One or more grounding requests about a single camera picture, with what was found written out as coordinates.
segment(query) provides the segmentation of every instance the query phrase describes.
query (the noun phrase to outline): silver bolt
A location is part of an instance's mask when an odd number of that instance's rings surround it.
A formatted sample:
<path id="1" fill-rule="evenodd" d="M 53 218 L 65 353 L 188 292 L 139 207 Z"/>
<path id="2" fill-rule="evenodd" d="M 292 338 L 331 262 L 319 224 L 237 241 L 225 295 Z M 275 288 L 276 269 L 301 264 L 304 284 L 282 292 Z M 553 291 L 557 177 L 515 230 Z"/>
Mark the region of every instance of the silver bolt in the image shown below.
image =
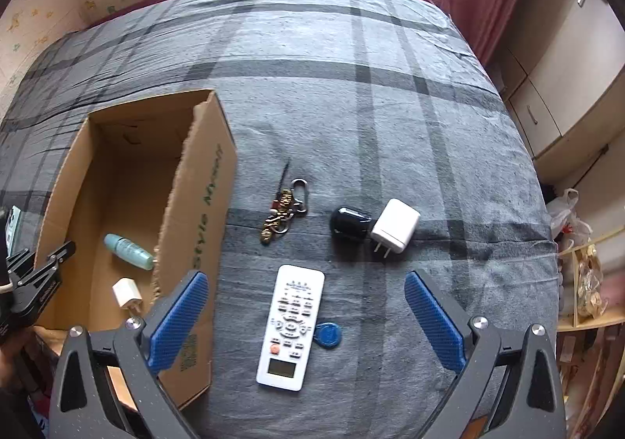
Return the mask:
<path id="1" fill-rule="evenodd" d="M 82 335 L 82 327 L 71 327 L 70 328 L 70 336 L 77 337 Z"/>
<path id="2" fill-rule="evenodd" d="M 484 316 L 477 316 L 473 318 L 473 326 L 478 330 L 485 330 L 488 328 L 488 319 Z"/>
<path id="3" fill-rule="evenodd" d="M 532 325 L 532 333 L 534 333 L 534 335 L 543 336 L 545 334 L 545 327 L 543 325 Z"/>
<path id="4" fill-rule="evenodd" d="M 141 319 L 136 316 L 132 316 L 126 320 L 126 328 L 128 330 L 136 330 L 141 326 Z"/>

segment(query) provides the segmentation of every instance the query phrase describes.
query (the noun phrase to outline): remote control screen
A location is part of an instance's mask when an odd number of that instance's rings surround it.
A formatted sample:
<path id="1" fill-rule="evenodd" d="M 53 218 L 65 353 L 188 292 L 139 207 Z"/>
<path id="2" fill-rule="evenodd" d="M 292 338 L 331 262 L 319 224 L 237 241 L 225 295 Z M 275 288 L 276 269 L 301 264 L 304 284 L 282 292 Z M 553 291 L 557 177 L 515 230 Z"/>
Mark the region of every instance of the remote control screen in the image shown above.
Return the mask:
<path id="1" fill-rule="evenodd" d="M 276 358 L 270 359 L 270 366 L 267 372 L 273 375 L 281 375 L 282 377 L 293 377 L 295 374 L 295 363 L 288 361 L 276 360 Z"/>

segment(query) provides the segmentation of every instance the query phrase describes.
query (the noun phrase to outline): blue gripper pad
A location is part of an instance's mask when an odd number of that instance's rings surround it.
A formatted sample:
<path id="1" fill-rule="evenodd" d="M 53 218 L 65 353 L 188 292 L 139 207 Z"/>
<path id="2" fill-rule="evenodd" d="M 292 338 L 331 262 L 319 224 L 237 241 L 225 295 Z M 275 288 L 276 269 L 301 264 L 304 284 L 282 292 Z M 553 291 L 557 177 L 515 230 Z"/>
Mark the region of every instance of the blue gripper pad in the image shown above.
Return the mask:
<path id="1" fill-rule="evenodd" d="M 467 363 L 464 357 L 463 338 L 432 293 L 413 271 L 405 277 L 404 295 L 443 367 L 460 373 Z"/>
<path id="2" fill-rule="evenodd" d="M 173 365 L 207 300 L 208 279 L 198 272 L 150 338 L 148 367 L 152 374 Z"/>

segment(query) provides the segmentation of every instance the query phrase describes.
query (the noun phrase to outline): remote control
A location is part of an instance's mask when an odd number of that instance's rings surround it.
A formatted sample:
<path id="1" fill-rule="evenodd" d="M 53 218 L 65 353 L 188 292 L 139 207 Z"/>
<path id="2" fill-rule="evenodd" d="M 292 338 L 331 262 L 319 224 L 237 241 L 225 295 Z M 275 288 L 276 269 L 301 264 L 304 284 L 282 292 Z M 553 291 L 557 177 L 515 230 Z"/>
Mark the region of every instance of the remote control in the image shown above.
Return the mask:
<path id="1" fill-rule="evenodd" d="M 301 390 L 325 278 L 316 269 L 280 266 L 256 372 L 258 383 Z"/>

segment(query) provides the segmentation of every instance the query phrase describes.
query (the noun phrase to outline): bed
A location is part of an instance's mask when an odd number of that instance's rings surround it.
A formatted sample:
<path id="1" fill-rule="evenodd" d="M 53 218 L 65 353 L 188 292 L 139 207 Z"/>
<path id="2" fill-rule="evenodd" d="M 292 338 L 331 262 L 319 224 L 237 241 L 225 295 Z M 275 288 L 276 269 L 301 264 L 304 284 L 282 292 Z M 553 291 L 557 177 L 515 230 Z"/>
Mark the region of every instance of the bed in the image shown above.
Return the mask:
<path id="1" fill-rule="evenodd" d="M 499 327 L 557 320 L 555 245 L 532 162 L 467 43 L 423 0 L 167 0 L 50 46 L 0 130 L 0 197 L 35 246 L 55 176 L 85 115 L 145 96 L 215 88 L 237 144 L 214 317 L 208 396 L 187 410 L 203 437 L 409 438 L 452 381 L 403 296 L 425 267 Z M 282 172 L 309 213 L 261 246 Z M 330 212 L 421 212 L 408 249 L 383 260 L 332 240 Z M 339 348 L 312 351 L 298 393 L 255 371 L 278 267 L 326 274 L 319 319 Z M 482 411 L 495 393 L 491 385 Z"/>

